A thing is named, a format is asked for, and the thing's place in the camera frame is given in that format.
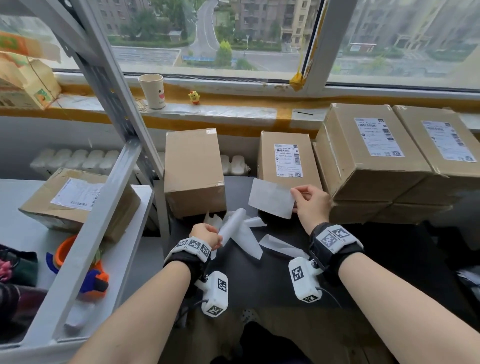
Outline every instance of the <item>pink scrunchie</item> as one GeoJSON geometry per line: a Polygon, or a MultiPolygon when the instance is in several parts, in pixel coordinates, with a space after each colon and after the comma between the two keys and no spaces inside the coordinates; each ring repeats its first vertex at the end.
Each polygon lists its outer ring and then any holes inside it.
{"type": "Polygon", "coordinates": [[[12,275],[12,263],[0,259],[0,282],[8,282],[12,275]]]}

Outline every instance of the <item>white camera device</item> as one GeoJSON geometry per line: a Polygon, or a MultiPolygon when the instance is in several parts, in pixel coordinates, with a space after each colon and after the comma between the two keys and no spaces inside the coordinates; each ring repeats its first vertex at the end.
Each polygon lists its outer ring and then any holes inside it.
{"type": "Polygon", "coordinates": [[[288,264],[288,270],[290,271],[295,295],[300,301],[312,303],[322,298],[317,276],[322,274],[323,271],[318,268],[313,259],[295,258],[288,264]]]}
{"type": "Polygon", "coordinates": [[[206,282],[200,279],[195,286],[204,292],[202,311],[210,317],[218,317],[228,308],[228,278],[222,272],[215,271],[207,277],[206,282]]]}

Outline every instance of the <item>paper cup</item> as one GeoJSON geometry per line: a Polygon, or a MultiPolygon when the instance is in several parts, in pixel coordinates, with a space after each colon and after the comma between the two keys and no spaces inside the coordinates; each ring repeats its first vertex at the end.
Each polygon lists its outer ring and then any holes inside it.
{"type": "Polygon", "coordinates": [[[138,81],[151,110],[161,110],[167,105],[165,103],[162,75],[154,73],[142,74],[138,77],[138,81]]]}

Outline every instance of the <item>small chicken toy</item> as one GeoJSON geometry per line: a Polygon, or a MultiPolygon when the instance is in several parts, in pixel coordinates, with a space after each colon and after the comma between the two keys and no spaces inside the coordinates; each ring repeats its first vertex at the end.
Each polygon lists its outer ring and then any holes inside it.
{"type": "Polygon", "coordinates": [[[196,91],[190,91],[188,96],[190,97],[192,104],[200,105],[200,95],[196,91]]]}

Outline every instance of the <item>wooden floor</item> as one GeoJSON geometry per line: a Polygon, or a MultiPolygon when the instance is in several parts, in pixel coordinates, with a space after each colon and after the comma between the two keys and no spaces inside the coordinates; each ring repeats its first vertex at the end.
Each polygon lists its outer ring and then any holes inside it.
{"type": "MultiPolygon", "coordinates": [[[[387,348],[361,312],[322,308],[257,310],[261,324],[293,340],[318,364],[391,364],[387,348]]],[[[185,329],[174,329],[159,364],[200,364],[230,353],[243,330],[241,311],[228,309],[216,319],[189,314],[185,329]]]]}

